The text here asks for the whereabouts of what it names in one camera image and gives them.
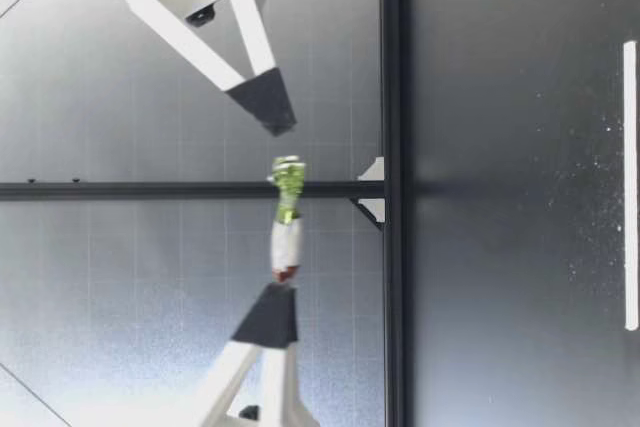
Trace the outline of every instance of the white strip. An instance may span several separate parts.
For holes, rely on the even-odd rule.
[[[624,267],[627,330],[638,329],[637,46],[624,44]]]

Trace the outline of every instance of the black surface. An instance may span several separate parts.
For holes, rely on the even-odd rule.
[[[297,342],[295,289],[288,284],[267,285],[232,340],[271,349]]]
[[[416,203],[405,425],[638,424],[619,231],[638,2],[407,0],[415,181],[441,188]]]
[[[288,132],[296,125],[289,94],[278,68],[234,87],[227,94],[273,136]]]
[[[124,199],[269,199],[278,189],[269,182],[69,182],[0,183],[0,201]],[[302,197],[376,199],[382,181],[305,182]]]

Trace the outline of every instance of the white corner bracket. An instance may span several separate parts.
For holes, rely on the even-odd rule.
[[[384,157],[376,157],[371,167],[359,176],[358,180],[384,180]],[[386,218],[384,199],[360,199],[358,204],[367,209],[376,222],[384,224]]]
[[[126,0],[131,10],[180,55],[227,92],[245,82],[185,19],[218,0]],[[276,67],[256,0],[230,0],[255,76]]]
[[[637,42],[624,59],[624,269],[625,328],[638,329],[638,77]]]

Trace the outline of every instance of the metal frame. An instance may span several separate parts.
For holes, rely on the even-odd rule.
[[[305,182],[303,197],[376,199],[382,181]],[[269,199],[278,190],[268,182],[69,182],[0,183],[0,201]]]
[[[407,154],[410,130],[401,102],[401,0],[380,0],[383,153],[386,220],[384,225],[384,309],[386,425],[404,427],[406,371],[404,266],[410,209],[407,207]]]

